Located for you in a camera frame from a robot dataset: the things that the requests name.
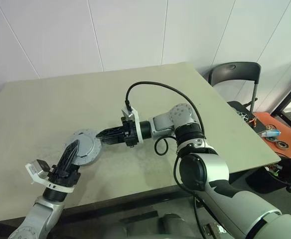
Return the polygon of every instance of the table surface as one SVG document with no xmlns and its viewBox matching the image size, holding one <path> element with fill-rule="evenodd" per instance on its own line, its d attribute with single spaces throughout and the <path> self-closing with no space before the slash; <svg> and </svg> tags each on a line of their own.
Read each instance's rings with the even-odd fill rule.
<svg viewBox="0 0 291 239">
<path fill-rule="evenodd" d="M 201 114 L 209 143 L 230 172 L 279 161 L 188 63 L 7 83 L 0 93 L 0 220 L 25 216 L 44 190 L 31 185 L 25 164 L 35 159 L 57 163 L 64 143 L 79 129 L 120 125 L 126 90 L 137 81 L 166 83 L 188 95 Z M 172 91 L 148 85 L 134 88 L 129 99 L 141 120 L 185 102 Z M 157 156 L 153 145 L 151 139 L 134 148 L 104 145 L 96 162 L 81 167 L 66 207 L 174 185 L 176 145 L 170 141 L 165 156 Z"/>
</svg>

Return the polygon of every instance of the black cable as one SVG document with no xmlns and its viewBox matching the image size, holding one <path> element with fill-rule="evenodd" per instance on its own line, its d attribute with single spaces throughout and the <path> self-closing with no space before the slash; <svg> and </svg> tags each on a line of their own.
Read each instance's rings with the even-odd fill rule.
<svg viewBox="0 0 291 239">
<path fill-rule="evenodd" d="M 197 227 L 199 228 L 199 230 L 201 232 L 201 235 L 202 235 L 203 239 L 206 239 L 202 224 L 200 223 L 199 216 L 197 215 L 196 200 L 197 200 L 196 197 L 193 196 L 193 209 L 194 209 L 194 215 L 195 215 L 196 224 L 197 224 Z"/>
<path fill-rule="evenodd" d="M 276 153 L 276 154 L 280 154 L 280 155 L 284 156 L 285 158 L 289 158 L 289 157 L 287 157 L 285 154 L 278 153 L 278 152 L 275 152 L 275 153 Z"/>
<path fill-rule="evenodd" d="M 138 85 L 155 85 L 155 86 L 161 86 L 161 87 L 164 87 L 164 88 L 167 88 L 169 90 L 172 90 L 174 92 L 176 92 L 177 94 L 181 95 L 182 97 L 184 97 L 189 103 L 190 105 L 193 107 L 198 119 L 199 119 L 199 122 L 200 122 L 200 126 L 201 126 L 201 130 L 202 130 L 202 133 L 204 133 L 204 126 L 203 126 L 203 122 L 202 122 L 202 119 L 201 119 L 201 116 L 200 116 L 200 113 L 199 111 L 197 110 L 196 106 L 194 105 L 194 103 L 192 102 L 192 100 L 190 100 L 190 98 L 188 96 L 186 96 L 184 93 L 182 93 L 181 91 L 177 90 L 176 88 L 173 88 L 171 86 L 168 86 L 168 85 L 165 85 L 165 84 L 162 84 L 162 83 L 159 83 L 159 82 L 153 82 L 153 81 L 139 81 L 139 82 L 136 82 L 134 84 L 132 84 L 128 90 L 127 90 L 127 93 L 126 93 L 126 106 L 127 106 L 127 109 L 129 111 L 131 111 L 131 105 L 130 105 L 130 102 L 129 102 L 129 93 L 131 91 L 131 89 L 135 86 L 138 86 Z"/>
<path fill-rule="evenodd" d="M 175 138 L 174 136 L 170 136 L 170 135 L 165 135 L 165 136 L 162 136 L 162 137 L 158 138 L 158 139 L 155 141 L 155 143 L 154 143 L 154 151 L 155 151 L 155 153 L 156 153 L 157 155 L 159 155 L 159 156 L 163 156 L 163 155 L 165 155 L 165 154 L 167 153 L 167 151 L 169 150 L 169 145 L 168 145 L 168 143 L 167 143 L 167 141 L 166 141 L 166 138 L 173 138 L 173 139 L 176 141 L 176 138 Z M 162 139 L 163 139 L 164 142 L 165 142 L 165 151 L 164 151 L 163 153 L 159 153 L 158 150 L 157 150 L 157 144 L 158 144 L 159 141 L 162 140 Z"/>
<path fill-rule="evenodd" d="M 175 162 L 174 162 L 174 167 L 173 167 L 173 177 L 174 180 L 176 182 L 176 184 L 185 192 L 191 194 L 192 196 L 196 196 L 195 193 L 193 191 L 191 191 L 190 189 L 187 189 L 185 186 L 183 186 L 182 184 L 180 184 L 179 180 L 176 177 L 176 167 L 177 167 L 177 163 L 179 161 L 179 155 L 176 157 Z"/>
</svg>

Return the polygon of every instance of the floor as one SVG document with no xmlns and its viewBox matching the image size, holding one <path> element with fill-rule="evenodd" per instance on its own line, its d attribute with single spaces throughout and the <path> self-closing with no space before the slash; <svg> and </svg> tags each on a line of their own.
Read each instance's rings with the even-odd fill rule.
<svg viewBox="0 0 291 239">
<path fill-rule="evenodd" d="M 248 172 L 243 177 L 234 182 L 233 186 L 252 191 L 244 180 L 245 177 L 250 173 L 252 172 Z M 291 193 L 288 193 L 285 189 L 280 189 L 275 192 L 259 196 L 279 208 L 284 214 L 291 214 Z M 126 225 L 128 234 L 130 236 L 158 234 L 162 232 L 162 228 L 158 219 L 164 216 L 166 213 L 175 213 L 180 215 L 187 222 L 190 229 L 198 238 L 201 238 L 201 234 L 197 228 L 193 213 L 192 198 L 190 197 L 161 202 L 149 207 L 139 208 L 137 210 L 106 215 L 97 219 L 67 224 L 56 228 L 54 231 L 57 235 L 67 235 L 70 236 L 70 238 L 102 238 L 104 232 L 109 231 L 110 225 L 119 225 L 119 222 L 121 222 L 123 219 L 131 218 L 140 214 L 147 215 L 155 211 L 157 211 L 157 216 L 143 219 L 134 223 L 127 223 Z M 213 218 L 204 208 L 198 209 L 198 215 L 203 225 L 214 222 Z M 228 233 L 221 234 L 221 239 L 230 238 L 232 237 Z"/>
</svg>

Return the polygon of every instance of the white wall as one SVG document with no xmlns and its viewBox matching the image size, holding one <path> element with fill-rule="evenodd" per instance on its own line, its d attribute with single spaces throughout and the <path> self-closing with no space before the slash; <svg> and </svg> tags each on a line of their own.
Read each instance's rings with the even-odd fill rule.
<svg viewBox="0 0 291 239">
<path fill-rule="evenodd" d="M 0 0 L 4 82 L 190 61 L 262 67 L 256 111 L 291 90 L 291 0 Z M 253 85 L 226 82 L 226 100 Z"/>
</svg>

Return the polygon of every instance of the orange table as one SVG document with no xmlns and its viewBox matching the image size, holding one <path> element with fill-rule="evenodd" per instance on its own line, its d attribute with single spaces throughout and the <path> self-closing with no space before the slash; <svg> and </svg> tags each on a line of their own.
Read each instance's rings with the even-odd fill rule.
<svg viewBox="0 0 291 239">
<path fill-rule="evenodd" d="M 276 126 L 276 128 L 281 131 L 281 135 L 278 136 L 278 140 L 284 141 L 289 145 L 289 148 L 287 150 L 281 150 L 276 147 L 275 143 L 267 141 L 265 138 L 263 140 L 267 143 L 269 147 L 274 152 L 278 152 L 281 154 L 286 155 L 287 157 L 291 158 L 291 128 L 283 124 L 282 122 L 278 121 L 277 119 L 273 118 L 269 113 L 267 112 L 258 112 L 253 113 L 264 125 L 273 124 Z"/>
</svg>

